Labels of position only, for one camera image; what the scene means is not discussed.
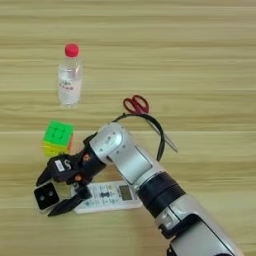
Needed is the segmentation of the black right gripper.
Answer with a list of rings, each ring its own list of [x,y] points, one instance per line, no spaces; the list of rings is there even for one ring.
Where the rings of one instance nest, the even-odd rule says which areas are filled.
[[[90,145],[90,141],[94,137],[95,134],[88,136],[83,141],[84,148],[82,151],[71,157],[71,163],[73,164],[75,174],[68,180],[68,184],[75,182],[89,184],[93,178],[106,167],[106,164],[97,157]],[[38,177],[36,185],[40,186],[51,178],[51,170],[49,167],[46,167]],[[90,197],[91,193],[87,186],[79,187],[73,197],[65,199],[57,204],[49,213],[49,216],[58,216],[68,213]]]

